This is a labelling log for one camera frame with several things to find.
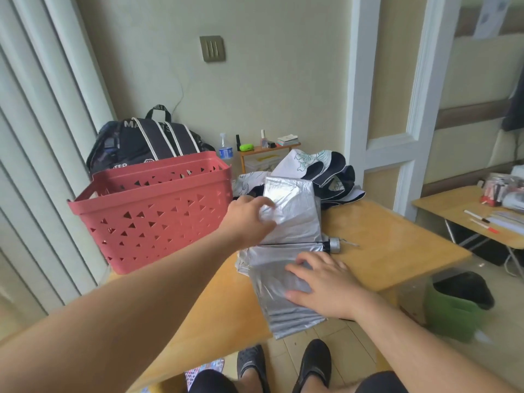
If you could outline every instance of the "trash bin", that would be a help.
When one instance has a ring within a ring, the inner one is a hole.
[[[467,343],[481,329],[485,313],[495,305],[495,300],[486,281],[477,273],[457,269],[454,273],[442,280],[439,275],[430,280],[424,297],[424,314],[431,332]]]

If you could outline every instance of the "water bottle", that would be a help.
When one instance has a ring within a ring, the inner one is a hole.
[[[230,143],[227,141],[225,132],[220,134],[220,147],[219,147],[219,157],[227,165],[231,165],[233,162],[233,148]]]

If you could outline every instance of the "light switch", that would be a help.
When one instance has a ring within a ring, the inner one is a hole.
[[[202,56],[205,62],[223,62],[226,60],[224,39],[219,35],[201,36],[200,46],[202,47]]]

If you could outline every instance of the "person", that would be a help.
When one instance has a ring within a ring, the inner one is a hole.
[[[0,346],[0,391],[125,392],[167,345],[225,259],[274,229],[273,221],[258,217],[263,205],[274,206],[268,198],[240,197],[220,227],[197,243],[78,298],[8,340]],[[395,370],[341,393],[516,392],[363,288],[329,255],[300,254],[287,270],[311,286],[311,293],[287,292],[288,300],[326,317],[355,320]],[[237,381],[203,371],[190,393],[269,393],[260,346],[239,352],[237,370]],[[293,393],[327,393],[330,376],[329,349],[312,341]]]

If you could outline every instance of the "pen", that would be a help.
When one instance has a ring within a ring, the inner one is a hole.
[[[482,221],[484,223],[489,223],[489,221],[486,218],[482,218],[480,215],[474,214],[471,211],[464,210],[464,212],[466,212],[468,215],[471,215],[474,218],[477,218],[479,221]]]
[[[488,225],[485,225],[479,221],[476,221],[475,219],[473,218],[469,218],[469,220],[473,223],[476,223],[478,224],[479,226],[482,226],[484,229],[488,229],[489,231],[491,231],[492,233],[500,233],[500,231],[496,230],[496,229],[493,229],[492,227],[489,227]]]

